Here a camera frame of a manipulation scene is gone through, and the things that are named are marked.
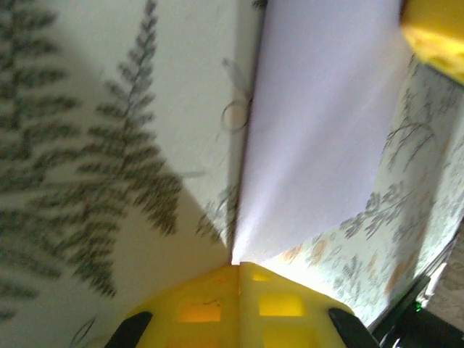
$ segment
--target yellow plastic object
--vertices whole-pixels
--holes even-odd
[[[418,58],[464,84],[464,3],[406,0],[401,26]]]
[[[352,313],[330,297],[245,262],[161,294],[129,317],[152,314],[137,348],[345,348],[329,308]]]

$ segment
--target paper sheet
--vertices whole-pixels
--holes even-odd
[[[269,2],[233,262],[266,260],[365,208],[412,54],[400,3]]]

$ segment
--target white paper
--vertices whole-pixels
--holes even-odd
[[[364,210],[411,51],[400,0],[275,0],[258,65],[233,262]]]

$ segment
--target yellow object corner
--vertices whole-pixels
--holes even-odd
[[[328,316],[352,311],[252,263],[227,266],[137,307],[153,319],[137,348],[344,348]]]
[[[464,84],[464,3],[406,0],[401,27],[418,58]]]

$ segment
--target black rubber piece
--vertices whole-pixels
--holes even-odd
[[[153,314],[140,312],[124,320],[104,348],[136,348]]]
[[[331,308],[328,315],[347,348],[380,348],[358,317],[339,308]]]

